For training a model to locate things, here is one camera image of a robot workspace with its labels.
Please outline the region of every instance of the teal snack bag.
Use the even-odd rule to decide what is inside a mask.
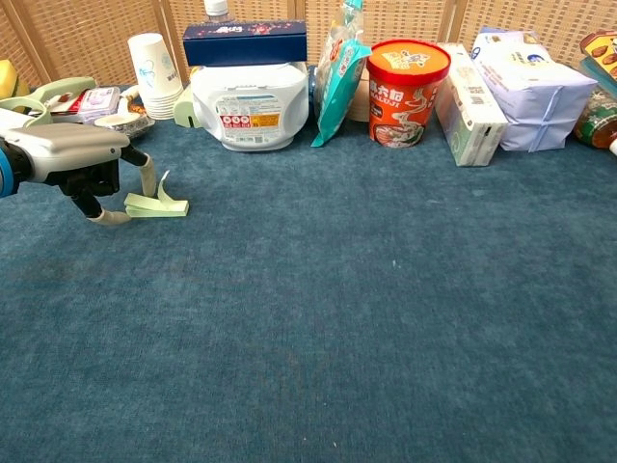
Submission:
[[[335,136],[358,88],[371,49],[362,45],[362,0],[345,0],[316,71],[315,116],[319,134],[312,147],[322,147]]]

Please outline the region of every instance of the sticky note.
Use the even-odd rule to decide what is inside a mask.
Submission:
[[[189,211],[188,201],[177,201],[171,198],[163,187],[165,179],[170,171],[167,171],[158,183],[157,197],[147,198],[145,196],[129,193],[124,200],[126,213],[133,218],[154,218],[154,217],[185,217]]]

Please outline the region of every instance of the red noodle cup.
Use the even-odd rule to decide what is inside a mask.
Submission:
[[[420,141],[450,57],[423,41],[384,41],[373,46],[369,133],[385,147],[406,148]]]

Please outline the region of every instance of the paper cup stack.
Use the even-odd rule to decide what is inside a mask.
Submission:
[[[173,119],[174,104],[182,95],[182,82],[160,34],[140,34],[128,40],[139,95],[148,115]]]

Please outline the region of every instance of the bottle cap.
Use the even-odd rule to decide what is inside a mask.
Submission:
[[[208,16],[221,16],[229,13],[228,0],[204,0]]]

